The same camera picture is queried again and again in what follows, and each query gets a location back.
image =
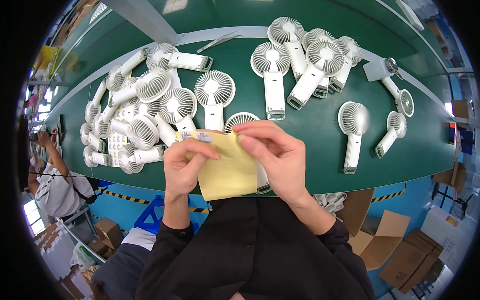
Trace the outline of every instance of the yellow backing paper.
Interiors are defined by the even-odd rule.
[[[177,132],[182,141],[188,137],[213,144],[220,159],[209,159],[198,173],[205,201],[243,196],[257,192],[257,165],[240,146],[237,135],[213,132]]]

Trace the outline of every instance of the blue floor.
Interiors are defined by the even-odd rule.
[[[380,197],[401,191],[403,190],[404,185],[404,183],[399,183],[377,188],[374,197]],[[414,228],[420,228],[427,215],[427,212],[424,211],[424,206],[428,201],[431,201],[430,195],[432,188],[433,183],[430,176],[409,181],[403,195],[372,203],[368,215],[381,217],[383,211],[386,209],[411,217],[407,233]],[[164,195],[163,192],[120,184],[111,185],[108,188],[108,191],[148,201],[152,201],[157,195]],[[437,198],[434,203],[439,205],[439,198]],[[207,208],[206,204],[207,203],[201,196],[191,195],[190,207]],[[448,211],[451,205],[451,200],[445,201],[444,209]],[[99,196],[95,203],[90,206],[92,214],[99,218],[107,217],[117,222],[120,225],[120,228],[124,230],[130,230],[133,227],[134,222],[146,207],[147,205],[145,204],[131,202],[107,194]],[[190,213],[190,217],[193,223],[201,225],[205,221],[207,214]],[[368,272],[377,298],[386,294],[390,287],[382,279],[378,278],[377,275],[380,271],[381,268]]]

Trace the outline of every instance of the blue plastic stool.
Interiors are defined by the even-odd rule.
[[[188,204],[190,205],[190,196],[188,196]],[[147,206],[147,208],[142,212],[138,220],[135,221],[133,227],[138,227],[145,229],[148,232],[157,234],[160,229],[160,222],[162,221],[163,216],[157,216],[155,213],[155,207],[165,206],[165,200],[161,195],[157,195],[155,199]],[[153,223],[146,223],[145,221],[148,217],[151,216]],[[193,232],[196,233],[200,226],[198,223],[193,223]]]

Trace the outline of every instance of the finger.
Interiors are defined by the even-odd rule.
[[[220,159],[220,154],[216,152],[214,147],[205,142],[195,140],[192,137],[181,142],[173,143],[167,151],[168,155],[171,156],[170,159],[174,161],[183,161],[187,152],[202,153],[208,158]]]
[[[239,134],[250,136],[256,139],[270,139],[284,151],[292,151],[297,148],[298,140],[283,130],[275,127],[248,128]]]
[[[197,129],[197,131],[203,131],[203,132],[213,132],[213,133],[221,133],[225,134],[224,132],[218,131],[218,130],[210,130],[210,129]]]
[[[196,174],[198,176],[200,169],[208,159],[209,158],[202,153],[197,153],[192,157],[190,162],[183,168],[183,170],[185,170],[185,172],[188,174]]]
[[[239,135],[238,141],[240,146],[265,168],[277,163],[278,158],[268,151],[267,147],[259,140],[249,136]]]
[[[248,129],[248,128],[256,128],[256,127],[275,127],[275,128],[280,129],[280,130],[283,130],[278,125],[276,125],[275,123],[273,123],[270,120],[245,122],[245,123],[233,126],[232,129],[235,132],[240,132],[240,131]]]

